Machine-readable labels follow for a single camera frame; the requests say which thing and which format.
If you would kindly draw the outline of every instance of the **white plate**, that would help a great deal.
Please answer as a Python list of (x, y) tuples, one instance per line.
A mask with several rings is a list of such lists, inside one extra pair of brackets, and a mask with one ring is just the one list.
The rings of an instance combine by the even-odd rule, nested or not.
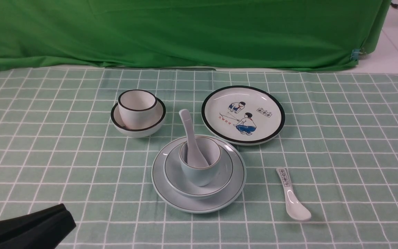
[(273, 96), (254, 87), (220, 88), (202, 104), (202, 120), (217, 136), (235, 145), (260, 145), (283, 128), (285, 112)]
[(217, 194), (223, 190), (231, 179), (233, 173), (233, 163), (231, 157), (224, 150), (222, 163), (219, 164), (219, 171), (213, 180), (205, 186), (196, 186), (188, 180), (182, 171), (179, 159), (181, 145), (176, 146), (167, 156), (164, 165), (164, 176), (168, 183), (180, 194), (192, 198), (205, 198)]
[(164, 177), (164, 162), (170, 151), (185, 142), (186, 137), (179, 138), (166, 145), (156, 156), (151, 172), (153, 187), (158, 195), (173, 208), (193, 214), (211, 213), (230, 205), (242, 192), (247, 175), (245, 163), (233, 146), (215, 137), (201, 137), (208, 137), (222, 146), (233, 162), (233, 174), (230, 182), (222, 191), (205, 199), (193, 199), (179, 194), (167, 182)]

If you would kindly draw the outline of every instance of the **white spoon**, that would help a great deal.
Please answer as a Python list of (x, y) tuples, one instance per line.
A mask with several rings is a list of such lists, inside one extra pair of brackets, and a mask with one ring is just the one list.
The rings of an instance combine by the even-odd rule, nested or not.
[(182, 109), (179, 111), (180, 119), (182, 120), (185, 133), (187, 135), (187, 159), (188, 165), (195, 168), (205, 168), (209, 164), (205, 157), (199, 150), (198, 144), (196, 143), (195, 130), (193, 126), (193, 121), (191, 120), (190, 112), (187, 109)]
[(276, 168), (276, 172), (281, 179), (283, 192), (285, 193), (285, 205), (288, 215), (297, 221), (307, 221), (311, 219), (311, 213), (304, 207), (294, 195), (290, 175), (283, 167)]

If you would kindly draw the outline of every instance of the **cartoon boy illustration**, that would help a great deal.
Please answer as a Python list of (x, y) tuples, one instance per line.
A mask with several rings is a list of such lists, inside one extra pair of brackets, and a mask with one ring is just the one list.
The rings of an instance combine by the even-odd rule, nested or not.
[(256, 130), (256, 124), (253, 122), (251, 117), (253, 117), (253, 115), (249, 112), (246, 112), (244, 118), (242, 118), (239, 123), (234, 124), (236, 129), (238, 129), (241, 134), (247, 134), (247, 136), (249, 136)]
[(245, 108), (245, 102), (234, 102), (228, 106), (231, 112), (239, 113), (240, 110)]

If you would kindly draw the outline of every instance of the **black object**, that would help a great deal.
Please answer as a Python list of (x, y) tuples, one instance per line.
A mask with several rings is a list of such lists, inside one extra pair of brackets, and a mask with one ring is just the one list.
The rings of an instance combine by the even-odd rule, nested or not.
[(395, 9), (398, 9), (398, 4), (397, 3), (391, 3), (391, 7), (395, 8)]
[(55, 249), (75, 227), (63, 204), (0, 221), (0, 249)]

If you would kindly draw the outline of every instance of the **white cup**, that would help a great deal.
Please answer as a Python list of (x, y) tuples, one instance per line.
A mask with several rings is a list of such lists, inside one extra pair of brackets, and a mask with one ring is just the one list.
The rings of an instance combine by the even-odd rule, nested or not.
[(196, 168), (188, 164), (187, 142), (183, 143), (179, 150), (180, 165), (188, 180), (196, 186), (205, 186), (213, 180), (219, 171), (223, 149), (207, 137), (196, 137), (196, 143), (209, 166)]
[(156, 97), (144, 90), (128, 90), (119, 95), (117, 100), (121, 119), (126, 128), (145, 129), (155, 124), (158, 115)]

